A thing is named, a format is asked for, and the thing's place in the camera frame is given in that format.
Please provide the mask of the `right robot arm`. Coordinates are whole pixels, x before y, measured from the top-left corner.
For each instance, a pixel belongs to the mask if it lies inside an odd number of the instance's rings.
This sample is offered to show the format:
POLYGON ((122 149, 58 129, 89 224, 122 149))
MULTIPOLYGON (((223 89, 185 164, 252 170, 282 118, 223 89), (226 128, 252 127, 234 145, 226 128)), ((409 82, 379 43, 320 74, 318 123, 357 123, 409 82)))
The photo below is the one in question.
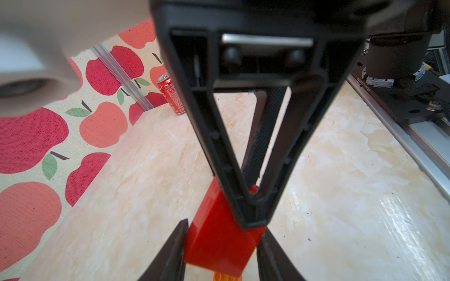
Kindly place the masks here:
POLYGON ((209 165, 244 229, 266 226, 320 119, 368 45, 366 74, 419 71, 448 1, 151 1, 162 54, 209 165), (257 97, 239 163, 214 99, 257 97))

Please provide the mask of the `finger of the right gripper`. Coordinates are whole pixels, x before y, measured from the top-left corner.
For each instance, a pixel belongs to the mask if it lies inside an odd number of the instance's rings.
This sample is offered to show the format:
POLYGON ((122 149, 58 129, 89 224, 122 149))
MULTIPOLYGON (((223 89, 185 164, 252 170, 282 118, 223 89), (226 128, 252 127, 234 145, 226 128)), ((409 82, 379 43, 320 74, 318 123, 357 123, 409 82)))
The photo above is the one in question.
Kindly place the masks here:
POLYGON ((368 1, 152 1, 166 67, 238 225, 266 226, 361 51, 368 1), (214 95, 257 97, 239 163, 214 95))
POLYGON ((292 172, 292 106, 282 118, 266 170, 260 173, 287 88, 273 87, 254 92, 254 117, 240 169, 242 190, 252 190, 259 177, 260 190, 283 190, 287 184, 292 172))

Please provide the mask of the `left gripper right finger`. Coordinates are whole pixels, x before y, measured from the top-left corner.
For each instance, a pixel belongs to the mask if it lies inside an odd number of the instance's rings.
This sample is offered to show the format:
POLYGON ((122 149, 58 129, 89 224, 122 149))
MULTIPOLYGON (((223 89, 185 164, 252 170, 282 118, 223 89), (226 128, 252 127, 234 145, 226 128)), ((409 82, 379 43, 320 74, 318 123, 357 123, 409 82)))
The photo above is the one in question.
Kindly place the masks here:
POLYGON ((257 246, 261 281, 306 281, 267 228, 257 246))

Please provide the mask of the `red lego brick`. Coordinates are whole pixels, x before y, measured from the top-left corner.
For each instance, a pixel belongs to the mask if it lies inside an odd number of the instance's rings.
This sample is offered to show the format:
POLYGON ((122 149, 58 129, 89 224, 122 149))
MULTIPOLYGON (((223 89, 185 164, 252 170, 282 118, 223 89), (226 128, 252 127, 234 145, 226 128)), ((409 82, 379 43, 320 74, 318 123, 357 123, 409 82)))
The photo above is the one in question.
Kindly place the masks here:
POLYGON ((241 229, 214 177, 187 231, 184 261, 239 277, 266 229, 241 229))

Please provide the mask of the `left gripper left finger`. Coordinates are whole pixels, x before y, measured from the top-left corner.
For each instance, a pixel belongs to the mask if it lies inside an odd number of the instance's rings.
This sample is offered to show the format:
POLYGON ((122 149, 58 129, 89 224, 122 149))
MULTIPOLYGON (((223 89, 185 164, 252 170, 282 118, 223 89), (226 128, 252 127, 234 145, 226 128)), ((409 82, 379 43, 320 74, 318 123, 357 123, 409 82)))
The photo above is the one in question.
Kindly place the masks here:
POLYGON ((183 281, 188 219, 181 220, 138 281, 183 281))

